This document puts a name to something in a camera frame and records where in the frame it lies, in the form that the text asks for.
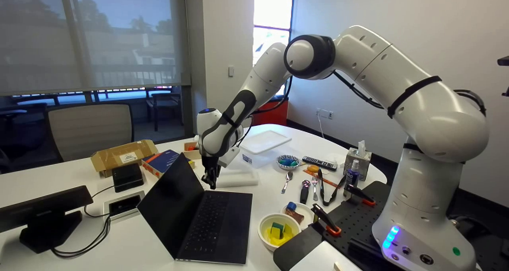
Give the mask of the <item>small cardboard box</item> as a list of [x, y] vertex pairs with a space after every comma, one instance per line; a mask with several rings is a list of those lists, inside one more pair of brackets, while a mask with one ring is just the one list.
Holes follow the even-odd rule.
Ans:
[[186, 142], [184, 144], [183, 154], [189, 160], [201, 159], [200, 150], [198, 149], [198, 142]]

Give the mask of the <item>white foam block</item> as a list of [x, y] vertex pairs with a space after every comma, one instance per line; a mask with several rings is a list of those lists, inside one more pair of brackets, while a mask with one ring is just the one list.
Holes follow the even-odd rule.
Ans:
[[216, 181], [216, 187], [244, 187], [255, 186], [259, 183], [259, 176], [256, 171], [246, 170], [225, 170], [221, 171]]

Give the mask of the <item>blue book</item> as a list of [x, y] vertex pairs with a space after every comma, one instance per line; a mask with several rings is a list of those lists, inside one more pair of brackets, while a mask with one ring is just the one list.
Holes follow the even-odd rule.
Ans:
[[143, 168], [145, 168], [145, 170], [159, 179], [169, 169], [169, 167], [178, 158], [179, 155], [180, 153], [178, 152], [167, 150], [143, 158], [141, 165]]

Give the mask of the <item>clear plastic container with lid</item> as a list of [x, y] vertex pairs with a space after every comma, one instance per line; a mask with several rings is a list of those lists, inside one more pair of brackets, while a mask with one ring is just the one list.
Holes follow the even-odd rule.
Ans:
[[252, 134], [240, 145], [240, 161], [252, 168], [271, 164], [278, 157], [275, 149], [291, 141], [291, 137], [273, 130]]

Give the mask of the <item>black laptop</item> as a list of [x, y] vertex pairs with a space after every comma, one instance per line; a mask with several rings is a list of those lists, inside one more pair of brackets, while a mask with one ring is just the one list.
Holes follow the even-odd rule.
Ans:
[[206, 191], [183, 154], [138, 204], [176, 260], [247, 263], [253, 195]]

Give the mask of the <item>small patterned bowl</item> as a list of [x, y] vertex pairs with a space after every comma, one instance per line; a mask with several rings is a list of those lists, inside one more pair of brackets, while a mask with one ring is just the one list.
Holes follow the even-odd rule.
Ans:
[[281, 169], [285, 171], [293, 171], [299, 166], [301, 166], [300, 159], [296, 156], [289, 154], [278, 156], [278, 158], [276, 159], [276, 163]]

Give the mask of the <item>silver spoon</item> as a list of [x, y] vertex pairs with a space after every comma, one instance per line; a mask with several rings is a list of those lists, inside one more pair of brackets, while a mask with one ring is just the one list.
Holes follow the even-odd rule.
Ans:
[[286, 193], [289, 182], [293, 179], [293, 172], [288, 171], [286, 174], [286, 181], [284, 187], [281, 189], [281, 194]]

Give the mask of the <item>dark patio chair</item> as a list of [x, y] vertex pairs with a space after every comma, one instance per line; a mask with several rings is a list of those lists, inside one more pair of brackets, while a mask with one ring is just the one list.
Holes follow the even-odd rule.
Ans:
[[161, 110], [170, 111], [171, 117], [180, 119], [180, 124], [183, 125], [180, 93], [173, 93], [167, 89], [157, 90], [156, 88], [149, 88], [146, 90], [146, 105], [147, 119], [148, 122], [153, 122], [154, 131], [157, 132], [159, 130], [159, 114]]

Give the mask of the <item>red bin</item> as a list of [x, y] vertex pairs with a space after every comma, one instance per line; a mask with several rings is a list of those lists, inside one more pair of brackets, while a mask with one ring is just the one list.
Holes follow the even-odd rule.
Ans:
[[258, 113], [253, 116], [253, 126], [264, 125], [264, 124], [275, 124], [281, 126], [287, 126], [288, 116], [288, 100], [285, 100], [278, 108], [273, 109], [280, 99], [270, 100], [266, 104], [260, 107], [259, 110], [269, 110], [265, 113]]

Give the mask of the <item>small black box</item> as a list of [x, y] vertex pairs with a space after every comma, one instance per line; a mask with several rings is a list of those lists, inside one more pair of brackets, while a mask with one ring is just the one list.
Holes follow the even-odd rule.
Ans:
[[111, 170], [113, 189], [116, 193], [144, 185], [144, 178], [138, 163], [118, 166]]

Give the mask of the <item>yellow bowl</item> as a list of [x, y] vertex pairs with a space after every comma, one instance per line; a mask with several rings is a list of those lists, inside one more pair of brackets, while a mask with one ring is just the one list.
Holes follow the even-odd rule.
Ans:
[[275, 251], [301, 232], [300, 224], [294, 218], [283, 213], [273, 213], [262, 218], [258, 236], [262, 244]]

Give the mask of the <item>table socket box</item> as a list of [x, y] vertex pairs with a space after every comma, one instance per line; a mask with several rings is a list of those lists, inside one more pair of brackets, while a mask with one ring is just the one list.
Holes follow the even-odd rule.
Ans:
[[111, 221], [126, 220], [140, 214], [138, 204], [145, 197], [144, 191], [139, 191], [120, 198], [104, 202], [103, 211], [110, 216]]

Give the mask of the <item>brown block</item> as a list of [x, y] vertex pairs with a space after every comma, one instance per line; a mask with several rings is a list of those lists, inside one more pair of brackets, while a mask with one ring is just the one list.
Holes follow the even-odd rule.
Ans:
[[292, 217], [298, 224], [301, 224], [304, 220], [304, 216], [295, 211], [295, 209], [291, 209], [289, 207], [285, 208], [285, 214]]

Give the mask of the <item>yellow block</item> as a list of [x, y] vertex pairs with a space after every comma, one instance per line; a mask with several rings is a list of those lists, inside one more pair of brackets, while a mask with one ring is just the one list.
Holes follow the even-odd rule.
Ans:
[[285, 244], [287, 241], [291, 240], [295, 236], [294, 230], [289, 224], [284, 224], [285, 226], [284, 233], [281, 237], [277, 237], [275, 236], [275, 234], [271, 234], [270, 232], [271, 226], [272, 224], [265, 230], [265, 233], [263, 235], [264, 239], [267, 242], [269, 242], [269, 244], [280, 247], [281, 245]]

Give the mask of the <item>black remote control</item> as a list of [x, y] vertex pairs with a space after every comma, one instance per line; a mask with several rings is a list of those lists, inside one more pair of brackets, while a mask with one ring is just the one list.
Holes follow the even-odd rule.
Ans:
[[315, 165], [315, 166], [318, 166], [319, 168], [324, 168], [327, 171], [335, 172], [338, 169], [338, 164], [336, 164], [336, 163], [312, 158], [309, 156], [302, 157], [302, 161], [306, 164]]

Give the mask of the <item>white bowl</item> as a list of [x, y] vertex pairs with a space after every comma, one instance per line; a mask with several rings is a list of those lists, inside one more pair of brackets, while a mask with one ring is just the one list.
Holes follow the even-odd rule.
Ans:
[[[309, 207], [307, 207], [306, 205], [304, 204], [301, 204], [301, 203], [296, 203], [297, 205], [297, 208], [296, 208], [296, 212], [302, 214], [304, 216], [304, 220], [303, 222], [300, 224], [300, 228], [301, 230], [304, 230], [306, 229], [310, 224], [313, 223], [313, 213], [311, 211], [311, 209]], [[287, 207], [287, 205], [285, 205], [282, 209], [281, 209], [281, 213], [285, 214], [285, 208]]]

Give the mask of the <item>black tongs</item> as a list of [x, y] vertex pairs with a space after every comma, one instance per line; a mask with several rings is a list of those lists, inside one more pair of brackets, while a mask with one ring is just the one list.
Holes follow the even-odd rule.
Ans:
[[329, 199], [326, 199], [325, 197], [325, 186], [324, 184], [326, 183], [326, 180], [324, 179], [323, 177], [323, 172], [321, 170], [321, 168], [318, 170], [318, 178], [320, 180], [320, 189], [319, 189], [319, 194], [320, 194], [320, 198], [322, 199], [322, 203], [324, 206], [328, 207], [331, 203], [333, 203], [335, 200], [336, 200], [336, 197], [338, 195], [338, 190], [345, 184], [346, 182], [346, 176], [344, 175], [340, 181], [338, 182], [338, 184], [334, 184], [333, 182], [330, 182], [331, 185], [334, 186], [334, 190], [332, 192], [332, 194], [330, 195], [330, 198]]

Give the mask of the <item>orange pencil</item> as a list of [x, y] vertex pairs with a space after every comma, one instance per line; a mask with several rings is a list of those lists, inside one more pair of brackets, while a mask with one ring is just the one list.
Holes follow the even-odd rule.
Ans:
[[334, 183], [334, 182], [332, 182], [332, 181], [329, 181], [328, 179], [320, 178], [320, 177], [318, 176], [318, 173], [313, 173], [313, 172], [311, 172], [311, 171], [309, 171], [309, 170], [303, 170], [303, 171], [304, 171], [305, 173], [307, 173], [307, 174], [311, 175], [311, 177], [317, 178], [317, 179], [319, 179], [320, 181], [323, 181], [323, 182], [325, 182], [325, 183], [327, 183], [327, 184], [329, 184], [329, 185], [331, 185], [331, 186], [334, 186], [335, 188], [341, 188], [341, 187], [342, 187], [341, 185], [336, 184], [336, 183]]

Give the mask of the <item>beige office chair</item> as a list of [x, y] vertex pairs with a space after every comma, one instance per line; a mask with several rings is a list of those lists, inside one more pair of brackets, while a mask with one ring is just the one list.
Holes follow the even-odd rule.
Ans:
[[44, 112], [58, 162], [88, 158], [94, 152], [134, 140], [131, 105], [119, 101], [48, 108]]

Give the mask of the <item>black and orange clamp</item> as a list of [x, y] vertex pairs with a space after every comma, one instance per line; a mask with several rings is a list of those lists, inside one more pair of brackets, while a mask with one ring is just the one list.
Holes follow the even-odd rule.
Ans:
[[331, 235], [332, 237], [340, 237], [342, 233], [342, 229], [340, 229], [329, 217], [328, 213], [324, 211], [322, 207], [320, 207], [319, 204], [314, 203], [313, 207], [311, 208], [311, 211], [313, 213], [313, 223], [318, 222], [319, 220], [322, 220], [325, 223], [325, 230], [328, 235]]
[[374, 207], [376, 205], [376, 201], [374, 199], [370, 198], [360, 188], [353, 186], [352, 184], [345, 184], [344, 197], [346, 200], [358, 197], [360, 198], [362, 204], [365, 204], [369, 207]]

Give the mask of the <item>blue spray bottle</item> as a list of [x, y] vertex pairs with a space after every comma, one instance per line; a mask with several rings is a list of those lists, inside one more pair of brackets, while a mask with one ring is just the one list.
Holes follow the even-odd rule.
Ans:
[[350, 191], [350, 186], [357, 187], [358, 179], [359, 179], [359, 160], [354, 159], [350, 168], [347, 170], [345, 186], [343, 191], [343, 196], [347, 200], [352, 197], [352, 193]]

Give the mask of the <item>white sheet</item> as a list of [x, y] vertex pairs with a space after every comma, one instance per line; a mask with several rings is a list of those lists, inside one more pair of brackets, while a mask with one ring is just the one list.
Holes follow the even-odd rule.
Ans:
[[331, 244], [323, 241], [289, 271], [362, 271]]

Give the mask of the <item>tissue box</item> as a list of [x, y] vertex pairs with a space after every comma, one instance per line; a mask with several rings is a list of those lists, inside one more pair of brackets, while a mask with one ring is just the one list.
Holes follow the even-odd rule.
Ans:
[[350, 148], [344, 162], [344, 173], [352, 167], [354, 160], [358, 160], [358, 171], [366, 175], [369, 170], [372, 152], [367, 150], [365, 140], [358, 142], [356, 148]]

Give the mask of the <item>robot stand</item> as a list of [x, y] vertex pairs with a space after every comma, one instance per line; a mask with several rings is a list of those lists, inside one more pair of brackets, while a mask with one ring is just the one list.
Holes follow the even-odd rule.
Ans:
[[[330, 236], [322, 222], [313, 223], [274, 252], [276, 266], [289, 271], [322, 242], [329, 242], [333, 251], [342, 253], [362, 271], [403, 271], [383, 258], [371, 234], [371, 226], [389, 196], [389, 186], [377, 181], [364, 188], [364, 192], [375, 199], [374, 207], [351, 198], [329, 212], [331, 220], [342, 229], [340, 237]], [[460, 233], [474, 247], [482, 271], [509, 271], [509, 238], [496, 236], [473, 217], [458, 214], [452, 217], [458, 221]]]

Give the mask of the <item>narrow window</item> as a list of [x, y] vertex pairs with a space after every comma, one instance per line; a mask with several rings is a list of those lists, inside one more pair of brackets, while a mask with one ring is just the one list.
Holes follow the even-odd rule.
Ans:
[[287, 44], [294, 0], [254, 0], [253, 64], [274, 43]]

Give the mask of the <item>black screen on stand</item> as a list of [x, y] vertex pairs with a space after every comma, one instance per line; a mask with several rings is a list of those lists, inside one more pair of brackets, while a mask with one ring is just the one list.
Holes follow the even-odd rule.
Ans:
[[24, 227], [21, 244], [35, 253], [61, 246], [82, 222], [79, 208], [94, 201], [81, 185], [0, 208], [0, 233]]

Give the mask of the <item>window with blind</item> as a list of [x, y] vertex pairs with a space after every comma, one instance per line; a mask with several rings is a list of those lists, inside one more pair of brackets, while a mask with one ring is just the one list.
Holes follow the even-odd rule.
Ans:
[[191, 86], [185, 0], [0, 0], [0, 107], [31, 108], [15, 130], [48, 107], [131, 105], [134, 136], [167, 142], [187, 126], [161, 110], [147, 119], [146, 90]]

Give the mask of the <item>black handled scoop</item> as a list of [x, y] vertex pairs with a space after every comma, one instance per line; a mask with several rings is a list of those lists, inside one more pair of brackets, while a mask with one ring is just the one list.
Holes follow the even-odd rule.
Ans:
[[311, 182], [309, 180], [303, 180], [301, 189], [300, 189], [300, 196], [299, 196], [299, 202], [301, 204], [305, 205], [307, 203], [310, 186], [311, 186]]

